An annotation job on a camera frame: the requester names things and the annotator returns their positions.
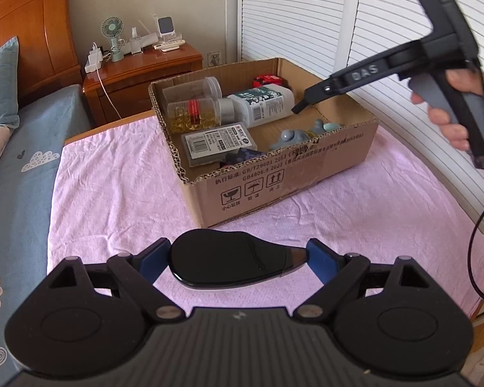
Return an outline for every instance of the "fan grille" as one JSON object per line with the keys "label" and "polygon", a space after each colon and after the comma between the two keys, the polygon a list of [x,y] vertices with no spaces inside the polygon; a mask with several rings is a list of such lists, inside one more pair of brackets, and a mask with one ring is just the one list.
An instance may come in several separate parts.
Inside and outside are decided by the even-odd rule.
{"label": "fan grille", "polygon": [[124,30],[124,22],[117,16],[112,16],[102,23],[102,35],[108,38],[118,37]]}

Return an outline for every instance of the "wall outlet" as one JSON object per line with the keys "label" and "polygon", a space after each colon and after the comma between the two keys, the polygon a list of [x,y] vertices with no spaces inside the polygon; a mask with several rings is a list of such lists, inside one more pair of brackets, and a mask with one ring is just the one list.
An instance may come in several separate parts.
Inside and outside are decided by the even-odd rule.
{"label": "wall outlet", "polygon": [[216,67],[222,64],[220,52],[208,53],[208,67]]}

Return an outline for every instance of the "wooden nightstand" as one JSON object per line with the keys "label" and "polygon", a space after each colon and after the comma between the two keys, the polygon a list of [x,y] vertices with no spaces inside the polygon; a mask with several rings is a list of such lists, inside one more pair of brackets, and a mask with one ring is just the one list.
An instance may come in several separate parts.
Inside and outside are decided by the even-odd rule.
{"label": "wooden nightstand", "polygon": [[[148,85],[151,81],[197,71],[203,67],[203,56],[190,45],[162,53],[145,48],[143,54],[126,55],[122,61],[106,62],[98,71],[111,101],[122,118],[151,110]],[[104,94],[97,72],[86,74],[83,91],[96,126],[119,120]]]}

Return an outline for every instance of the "green label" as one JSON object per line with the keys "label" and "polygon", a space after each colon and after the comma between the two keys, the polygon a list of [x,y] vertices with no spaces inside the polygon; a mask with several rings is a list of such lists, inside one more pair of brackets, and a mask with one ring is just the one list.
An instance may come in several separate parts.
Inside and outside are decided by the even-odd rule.
{"label": "green label", "polygon": [[257,104],[282,96],[280,92],[275,92],[267,87],[256,87],[245,92],[235,93],[234,95],[244,99],[249,104]]}

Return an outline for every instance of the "human hand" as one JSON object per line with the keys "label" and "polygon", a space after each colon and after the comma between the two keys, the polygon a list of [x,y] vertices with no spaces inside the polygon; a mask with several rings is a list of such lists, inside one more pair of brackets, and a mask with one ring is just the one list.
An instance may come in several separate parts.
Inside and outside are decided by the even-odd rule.
{"label": "human hand", "polygon": [[[452,69],[447,71],[448,83],[455,89],[464,93],[483,95],[482,84],[478,72],[469,69]],[[412,93],[411,101],[414,104],[423,103],[424,100],[416,93]],[[451,124],[450,116],[442,109],[428,106],[429,119],[434,125],[438,125],[441,133],[448,139],[450,145],[457,150],[467,151],[470,149],[468,142],[468,130],[459,124]]]}

